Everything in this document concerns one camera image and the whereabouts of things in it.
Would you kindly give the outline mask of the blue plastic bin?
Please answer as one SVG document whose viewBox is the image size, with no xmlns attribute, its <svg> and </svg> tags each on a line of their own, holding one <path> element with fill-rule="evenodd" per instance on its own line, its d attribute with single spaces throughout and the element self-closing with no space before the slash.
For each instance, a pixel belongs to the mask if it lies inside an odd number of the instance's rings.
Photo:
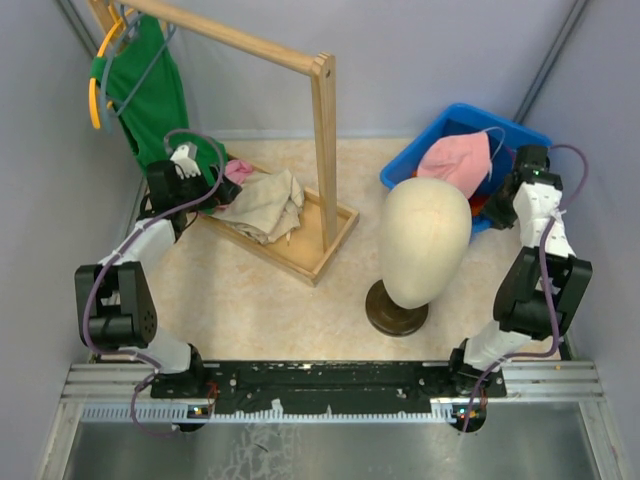
<svg viewBox="0 0 640 480">
<path fill-rule="evenodd" d="M 491 227 L 480 208 L 512 170 L 516 151 L 526 145 L 551 144 L 551 139 L 542 133 L 456 103 L 391 160 L 379 179 L 390 190 L 415 177 L 435 178 L 455 186 L 470 202 L 471 236 L 476 237 Z"/>
</svg>

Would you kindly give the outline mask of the pink hat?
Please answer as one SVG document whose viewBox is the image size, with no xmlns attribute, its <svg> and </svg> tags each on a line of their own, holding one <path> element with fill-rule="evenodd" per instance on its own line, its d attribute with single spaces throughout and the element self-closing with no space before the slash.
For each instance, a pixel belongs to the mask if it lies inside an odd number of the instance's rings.
<svg viewBox="0 0 640 480">
<path fill-rule="evenodd" d="M 438 139 L 420 160 L 416 176 L 445 181 L 469 199 L 491 170 L 489 136 L 480 131 Z"/>
</svg>

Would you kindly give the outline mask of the cream mannequin head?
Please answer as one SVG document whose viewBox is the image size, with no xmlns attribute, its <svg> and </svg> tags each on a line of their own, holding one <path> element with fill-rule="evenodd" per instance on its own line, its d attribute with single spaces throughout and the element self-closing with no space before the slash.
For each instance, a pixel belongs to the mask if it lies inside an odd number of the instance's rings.
<svg viewBox="0 0 640 480">
<path fill-rule="evenodd" d="M 381 279 L 365 299 L 376 330 L 404 337 L 424 325 L 430 303 L 460 268 L 471 227 L 467 198 L 443 180 L 414 177 L 391 190 L 379 225 Z"/>
</svg>

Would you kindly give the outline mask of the wooden clothes rack with tray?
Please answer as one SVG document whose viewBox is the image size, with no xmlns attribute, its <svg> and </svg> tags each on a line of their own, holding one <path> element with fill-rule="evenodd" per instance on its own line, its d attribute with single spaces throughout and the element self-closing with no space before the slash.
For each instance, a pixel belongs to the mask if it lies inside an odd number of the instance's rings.
<svg viewBox="0 0 640 480">
<path fill-rule="evenodd" d="M 337 199 L 335 56 L 322 52 L 312 57 L 165 1 L 90 1 L 88 7 L 104 33 L 101 50 L 113 43 L 114 35 L 123 34 L 125 21 L 138 9 L 167 25 L 181 27 L 308 77 L 314 139 L 254 143 L 256 146 L 265 146 L 282 167 L 315 160 L 314 189 L 309 187 L 311 169 L 302 169 L 305 200 L 299 214 L 300 227 L 293 231 L 289 239 L 283 237 L 274 243 L 261 245 L 219 220 L 211 218 L 204 224 L 209 230 L 303 283 L 317 286 L 359 221 L 359 212 Z"/>
</svg>

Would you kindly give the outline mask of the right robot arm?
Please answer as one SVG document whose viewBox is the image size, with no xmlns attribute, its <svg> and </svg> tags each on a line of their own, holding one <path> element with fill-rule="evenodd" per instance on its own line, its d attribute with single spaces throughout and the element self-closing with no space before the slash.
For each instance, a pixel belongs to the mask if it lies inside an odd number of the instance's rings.
<svg viewBox="0 0 640 480">
<path fill-rule="evenodd" d="M 521 249 L 500 284 L 492 320 L 453 350 L 446 380 L 461 396 L 488 388 L 501 365 L 531 342 L 552 341 L 552 356 L 567 332 L 593 274 L 567 238 L 569 204 L 561 177 L 550 169 L 549 148 L 520 147 L 512 171 L 485 203 L 494 228 L 520 229 Z"/>
</svg>

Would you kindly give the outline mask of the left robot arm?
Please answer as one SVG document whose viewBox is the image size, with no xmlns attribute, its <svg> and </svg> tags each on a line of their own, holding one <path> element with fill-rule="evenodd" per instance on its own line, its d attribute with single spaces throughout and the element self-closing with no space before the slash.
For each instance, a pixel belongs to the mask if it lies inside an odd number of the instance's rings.
<svg viewBox="0 0 640 480">
<path fill-rule="evenodd" d="M 191 160 L 149 166 L 148 191 L 131 233 L 109 255 L 74 274 L 81 341 L 97 355 L 122 354 L 173 375 L 184 395 L 201 394 L 208 373 L 197 350 L 159 327 L 147 275 L 190 226 L 188 216 L 228 205 L 240 187 L 225 175 L 225 160 L 200 168 Z"/>
</svg>

